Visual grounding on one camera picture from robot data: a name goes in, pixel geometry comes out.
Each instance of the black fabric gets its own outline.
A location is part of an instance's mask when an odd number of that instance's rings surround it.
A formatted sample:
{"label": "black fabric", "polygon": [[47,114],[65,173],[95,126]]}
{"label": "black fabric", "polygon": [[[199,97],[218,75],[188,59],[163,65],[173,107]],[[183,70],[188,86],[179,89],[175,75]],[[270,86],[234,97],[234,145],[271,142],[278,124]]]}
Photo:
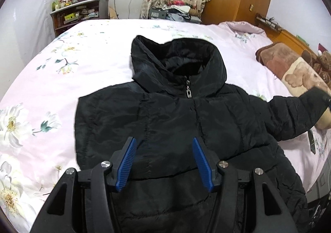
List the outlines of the black fabric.
{"label": "black fabric", "polygon": [[[218,49],[199,39],[160,45],[138,36],[131,55],[134,81],[80,98],[75,123],[82,170],[108,160],[128,136],[139,141],[128,184],[113,195],[123,233],[206,231],[215,195],[201,183],[191,147],[196,136],[238,169],[262,168],[305,232],[305,191],[277,140],[310,129],[327,108],[327,94],[313,88],[268,103],[249,96],[225,84]],[[240,207],[238,228],[241,215]]]}

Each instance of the bedspread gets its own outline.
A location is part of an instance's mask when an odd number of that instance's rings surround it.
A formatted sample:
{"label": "bedspread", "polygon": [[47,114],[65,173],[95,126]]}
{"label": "bedspread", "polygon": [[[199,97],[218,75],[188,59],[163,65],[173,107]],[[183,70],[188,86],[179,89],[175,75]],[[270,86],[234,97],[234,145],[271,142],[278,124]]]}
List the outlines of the bedspread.
{"label": "bedspread", "polygon": [[[205,39],[223,57],[227,83],[269,101],[291,96],[284,84],[255,59],[271,41],[245,22],[197,25],[162,20],[93,20],[57,37],[19,74],[0,102],[0,207],[20,232],[29,232],[58,179],[76,162],[74,116],[78,98],[132,81],[131,42],[143,35],[158,43],[175,38]],[[307,191],[329,152],[330,131],[312,129],[281,142]]]}

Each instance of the blue rubber pad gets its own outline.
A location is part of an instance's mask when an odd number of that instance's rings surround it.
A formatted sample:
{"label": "blue rubber pad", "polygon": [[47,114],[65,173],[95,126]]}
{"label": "blue rubber pad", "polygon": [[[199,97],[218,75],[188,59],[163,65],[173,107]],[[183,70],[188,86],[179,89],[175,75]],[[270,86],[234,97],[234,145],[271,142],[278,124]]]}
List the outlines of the blue rubber pad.
{"label": "blue rubber pad", "polygon": [[211,168],[197,138],[193,139],[192,147],[193,155],[199,169],[202,183],[208,189],[208,191],[211,192],[214,188],[214,184],[212,183],[211,178]]}
{"label": "blue rubber pad", "polygon": [[126,153],[117,171],[117,182],[115,187],[118,192],[120,192],[122,188],[126,185],[133,164],[133,160],[136,156],[136,152],[137,141],[135,138],[133,138],[130,142],[129,147],[126,150]]}

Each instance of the silver zipper pull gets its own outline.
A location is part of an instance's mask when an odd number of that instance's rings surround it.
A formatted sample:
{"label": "silver zipper pull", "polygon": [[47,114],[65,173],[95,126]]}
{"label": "silver zipper pull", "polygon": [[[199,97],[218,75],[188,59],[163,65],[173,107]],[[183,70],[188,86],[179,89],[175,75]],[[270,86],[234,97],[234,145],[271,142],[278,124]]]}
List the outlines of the silver zipper pull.
{"label": "silver zipper pull", "polygon": [[190,90],[190,81],[186,81],[186,94],[188,98],[192,98],[191,90]]}

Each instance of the metal screw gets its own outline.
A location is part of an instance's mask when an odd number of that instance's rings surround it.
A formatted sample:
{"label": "metal screw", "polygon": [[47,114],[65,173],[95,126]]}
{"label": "metal screw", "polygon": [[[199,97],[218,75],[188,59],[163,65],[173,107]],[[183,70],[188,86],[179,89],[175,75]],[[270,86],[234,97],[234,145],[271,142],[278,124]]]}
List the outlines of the metal screw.
{"label": "metal screw", "polygon": [[256,169],[255,169],[255,173],[256,173],[257,175],[262,175],[262,174],[263,174],[263,169],[261,169],[261,168],[256,168]]}
{"label": "metal screw", "polygon": [[74,168],[68,168],[67,170],[66,170],[66,174],[68,174],[68,175],[71,175],[71,174],[73,174],[75,172],[75,169]]}
{"label": "metal screw", "polygon": [[227,168],[229,166],[229,163],[226,161],[220,161],[218,165],[222,168]]}
{"label": "metal screw", "polygon": [[110,162],[109,161],[103,161],[103,162],[101,162],[101,166],[103,168],[108,168],[110,166]]}

